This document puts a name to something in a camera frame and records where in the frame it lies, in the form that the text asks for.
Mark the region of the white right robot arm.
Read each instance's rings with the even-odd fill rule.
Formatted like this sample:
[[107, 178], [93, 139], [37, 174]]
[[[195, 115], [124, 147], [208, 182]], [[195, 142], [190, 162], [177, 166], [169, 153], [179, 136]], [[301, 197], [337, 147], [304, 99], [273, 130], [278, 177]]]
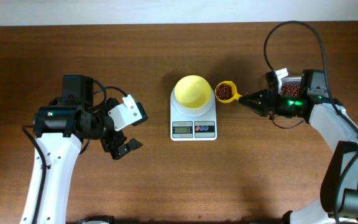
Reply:
[[284, 95], [281, 90], [287, 71], [266, 74], [268, 88], [232, 100], [260, 116], [302, 117], [333, 152], [320, 189], [320, 198], [307, 207], [288, 211], [282, 223], [358, 223], [358, 126], [334, 99], [324, 70], [304, 70], [300, 93]]

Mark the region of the red beans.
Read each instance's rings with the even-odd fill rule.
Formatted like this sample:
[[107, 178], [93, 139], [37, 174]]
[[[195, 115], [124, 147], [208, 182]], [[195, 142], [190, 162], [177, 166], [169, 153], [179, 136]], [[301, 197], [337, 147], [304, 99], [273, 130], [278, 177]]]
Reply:
[[216, 87], [215, 94], [219, 100], [229, 100], [232, 98], [232, 87], [227, 83], [222, 83]]

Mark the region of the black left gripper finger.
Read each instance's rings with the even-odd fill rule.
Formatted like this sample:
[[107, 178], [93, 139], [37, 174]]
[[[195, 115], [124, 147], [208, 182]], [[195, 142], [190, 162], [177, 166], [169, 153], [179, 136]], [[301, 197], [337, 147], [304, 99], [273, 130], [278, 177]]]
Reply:
[[113, 160], [119, 160], [122, 157], [124, 157], [127, 153], [129, 153], [129, 150], [125, 144], [119, 147], [114, 147], [111, 150], [111, 156]]
[[143, 146], [143, 144], [140, 141], [136, 140], [135, 138], [132, 138], [125, 144], [125, 151], [131, 152], [131, 151], [134, 151], [142, 146]]

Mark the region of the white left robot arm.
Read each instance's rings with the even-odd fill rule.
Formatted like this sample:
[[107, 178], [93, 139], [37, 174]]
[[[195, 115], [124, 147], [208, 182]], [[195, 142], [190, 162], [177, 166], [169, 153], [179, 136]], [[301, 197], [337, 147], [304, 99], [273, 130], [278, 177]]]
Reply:
[[106, 86], [84, 75], [64, 75], [62, 94], [39, 108], [24, 134], [35, 148], [34, 166], [21, 223], [65, 223], [70, 183], [78, 156], [91, 141], [119, 160], [142, 147], [122, 132], [148, 116], [141, 103], [124, 94], [121, 102], [105, 96], [94, 104], [94, 86]]

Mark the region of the yellow measuring scoop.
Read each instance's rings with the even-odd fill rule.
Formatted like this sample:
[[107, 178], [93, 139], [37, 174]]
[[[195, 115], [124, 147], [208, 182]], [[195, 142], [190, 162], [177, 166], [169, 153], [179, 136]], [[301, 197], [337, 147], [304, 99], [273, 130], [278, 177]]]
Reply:
[[232, 81], [223, 81], [217, 85], [214, 91], [215, 97], [221, 103], [238, 101], [242, 95], [237, 92], [237, 87]]

